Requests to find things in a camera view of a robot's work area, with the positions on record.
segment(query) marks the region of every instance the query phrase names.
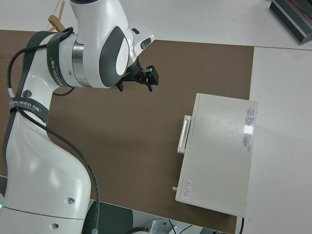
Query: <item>white table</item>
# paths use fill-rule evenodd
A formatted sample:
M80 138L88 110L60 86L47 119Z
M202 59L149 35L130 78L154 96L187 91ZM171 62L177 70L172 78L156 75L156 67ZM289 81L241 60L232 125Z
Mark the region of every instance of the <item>white table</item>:
M45 30L58 1L3 1L0 29ZM312 41L299 45L268 10L271 3L266 0L121 0L121 3L129 22L143 23L159 40L312 50ZM69 0L61 21L65 27L78 30Z
M255 48L246 234L312 231L312 52Z

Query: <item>white cable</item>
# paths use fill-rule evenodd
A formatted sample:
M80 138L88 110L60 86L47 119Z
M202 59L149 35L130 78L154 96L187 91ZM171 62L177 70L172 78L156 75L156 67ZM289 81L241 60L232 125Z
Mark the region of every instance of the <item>white cable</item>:
M9 91L10 97L11 97L11 98L14 98L15 95L14 95L14 93L13 93L12 88L9 88L8 91Z

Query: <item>black strap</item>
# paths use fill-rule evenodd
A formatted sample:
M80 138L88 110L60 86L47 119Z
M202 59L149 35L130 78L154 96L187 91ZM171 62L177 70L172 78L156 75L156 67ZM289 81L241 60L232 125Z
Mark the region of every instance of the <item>black strap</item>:
M55 34L47 43L47 64L54 82L60 87L70 87L64 81L59 65L59 43L60 37L64 34L65 33Z
M22 108L26 111L30 111L42 119L42 121L48 123L49 110L34 99L29 97L13 97L10 101L10 112L16 110L16 108Z

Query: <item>black cable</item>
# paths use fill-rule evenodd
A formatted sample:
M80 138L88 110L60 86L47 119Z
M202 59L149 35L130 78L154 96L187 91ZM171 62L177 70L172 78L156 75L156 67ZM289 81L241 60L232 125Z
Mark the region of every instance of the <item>black cable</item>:
M144 231L145 228L143 227L136 227L136 228L132 228L130 231L127 232L127 234L133 234L133 233L137 233L137 232L140 232L140 231Z
M67 139L65 139L64 137L62 137L61 135L59 135L58 133L54 132L53 130L51 130L50 128L42 125L41 123L37 122L36 120L34 120L33 118L31 118L29 115L27 115L21 108L17 108L17 111L24 116L26 119L28 119L29 121L31 121L33 124L37 125L38 127L46 130L47 132L49 132L50 134L54 135L55 137L57 137L58 139L60 139L61 141L63 141L64 143L66 143L69 147L71 147L80 157L81 159L84 161L84 163L87 165L91 176L93 178L93 182L95 185L95 189L96 189L96 195L97 195L97 213L96 213L96 221L97 221L97 228L98 228L98 219L99 219L99 190L98 190L98 181L96 178L96 175L94 174L94 171L89 163L89 161L84 157L84 155L82 154L82 152L71 142L69 142Z
M190 228L191 226L193 226L193 225L190 225L190 226L186 227L185 229L183 229L182 231L180 231L179 234L181 234L182 232L184 232L186 229Z
M175 232L175 234L176 234L175 228L174 228L174 226L173 226L173 224L172 224L172 222L171 222L170 219L169 219L169 223L171 224L172 230L173 230L173 231Z
M28 52L28 51L34 51L37 49L42 49L42 48L46 48L47 44L44 45L38 45L38 46L34 46L34 47L29 47L29 48L25 48L22 49L20 51L18 51L16 54L14 54L14 56L12 57L10 64L8 66L8 71L7 71L7 83L8 83L8 88L12 88L12 84L11 84L11 72L12 72L12 67L13 67L13 63L15 62L15 60L18 58L18 56L20 56L22 53L24 52Z
M240 231L239 231L239 234L242 234L243 233L243 229L244 229L244 221L245 219L242 218L242 225L240 226Z
M60 37L59 41L64 41L66 38L68 38L72 33L73 33L74 29L72 27L66 28L63 32L66 33L63 36ZM12 88L12 84L11 84L11 72L12 72L12 67L13 67L13 63L15 62L15 60L18 58L18 56L20 56L22 53L24 52L29 52L29 51L35 51L38 49L42 49L42 48L46 48L47 44L44 45L38 45L38 46L34 46L34 47L29 47L29 48L24 48L20 51L18 51L16 54L14 54L14 56L12 57L10 64L8 66L8 70L7 70L7 83L8 83L8 88Z
M64 94L58 94L58 93L54 93L54 92L52 94L55 96L58 96L58 97L63 97L63 96L69 95L74 89L75 89L75 87L72 87L68 92L66 92Z

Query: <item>metal ring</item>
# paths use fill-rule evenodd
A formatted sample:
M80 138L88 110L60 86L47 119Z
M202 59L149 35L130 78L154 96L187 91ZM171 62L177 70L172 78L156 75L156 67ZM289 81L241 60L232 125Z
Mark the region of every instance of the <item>metal ring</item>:
M91 87L83 69L83 48L83 45L78 44L77 41L75 41L72 55L73 69L76 80L79 82L79 84L81 84L83 87Z

